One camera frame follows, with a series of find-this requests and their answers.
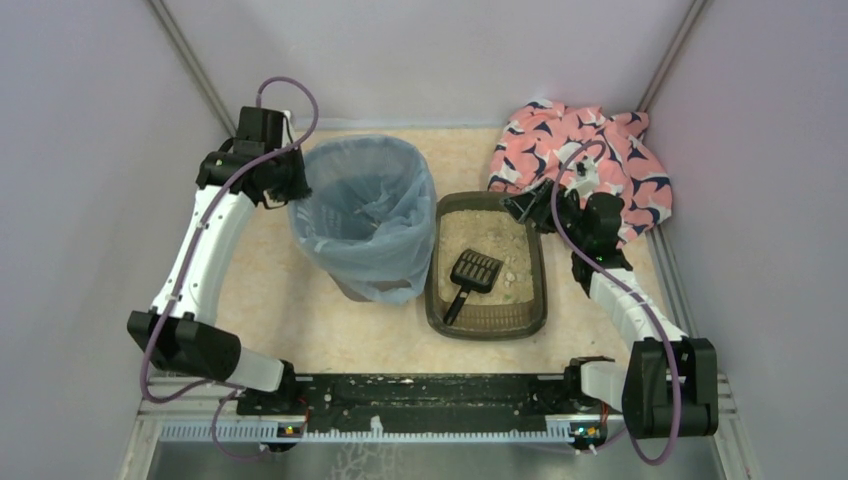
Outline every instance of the brown plastic tray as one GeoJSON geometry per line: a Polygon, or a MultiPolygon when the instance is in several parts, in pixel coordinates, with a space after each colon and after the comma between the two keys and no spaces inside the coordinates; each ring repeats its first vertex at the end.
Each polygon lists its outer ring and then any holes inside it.
{"type": "Polygon", "coordinates": [[[538,332],[548,317],[545,263],[539,234],[527,225],[530,246],[530,270],[533,279],[533,300],[513,305],[465,305],[453,325],[442,318],[450,302],[439,297],[439,239],[442,216],[462,210],[504,211],[499,203],[509,194],[498,192],[464,192],[445,196],[436,207],[436,246],[430,261],[430,272],[424,287],[424,303],[430,326],[442,335],[471,340],[510,340],[538,332]]]}

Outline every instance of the white wall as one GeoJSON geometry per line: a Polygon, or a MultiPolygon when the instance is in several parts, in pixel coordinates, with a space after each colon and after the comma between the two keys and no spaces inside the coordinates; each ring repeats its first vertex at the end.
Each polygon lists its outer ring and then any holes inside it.
{"type": "MultiPolygon", "coordinates": [[[[549,96],[633,109],[691,0],[167,0],[233,115],[294,76],[323,127],[501,125],[549,96]]],[[[269,105],[309,118],[291,87],[269,105]]]]}
{"type": "Polygon", "coordinates": [[[716,1],[653,112],[666,231],[767,479],[845,478],[848,3],[716,1]]]}
{"type": "Polygon", "coordinates": [[[2,2],[0,71],[0,477],[112,478],[140,397],[127,316],[223,133],[140,0],[2,2]]]}

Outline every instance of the trash bin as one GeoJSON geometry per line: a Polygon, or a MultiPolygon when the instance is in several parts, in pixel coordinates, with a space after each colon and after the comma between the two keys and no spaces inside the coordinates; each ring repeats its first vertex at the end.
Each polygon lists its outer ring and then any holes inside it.
{"type": "Polygon", "coordinates": [[[436,190],[414,146],[341,137],[304,155],[312,195],[289,220],[309,259],[349,298],[402,304],[421,294],[435,241],[436,190]]]}

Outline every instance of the pink cloth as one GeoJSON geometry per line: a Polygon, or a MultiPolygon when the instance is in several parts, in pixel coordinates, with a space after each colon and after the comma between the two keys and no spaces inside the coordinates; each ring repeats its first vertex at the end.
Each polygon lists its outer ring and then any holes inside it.
{"type": "Polygon", "coordinates": [[[592,159],[600,147],[573,162],[562,178],[567,189],[577,188],[581,205],[593,192],[615,194],[624,200],[618,232],[625,244],[671,216],[671,184],[657,157],[639,137],[648,128],[640,112],[605,117],[600,107],[574,108],[560,102],[530,102],[509,117],[495,147],[488,189],[520,193],[544,178],[555,179],[561,162],[590,140],[606,143],[606,152],[592,159]],[[577,164],[584,163],[584,175],[577,164]]]}

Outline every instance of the slotted scoop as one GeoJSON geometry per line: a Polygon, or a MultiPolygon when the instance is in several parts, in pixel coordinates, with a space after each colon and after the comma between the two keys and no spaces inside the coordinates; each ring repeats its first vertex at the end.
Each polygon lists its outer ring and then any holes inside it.
{"type": "Polygon", "coordinates": [[[451,281],[459,285],[459,293],[453,299],[448,312],[445,314],[445,325],[453,325],[465,299],[472,291],[489,293],[495,286],[495,280],[501,271],[503,262],[496,258],[475,252],[470,248],[462,252],[451,270],[451,281]]]}

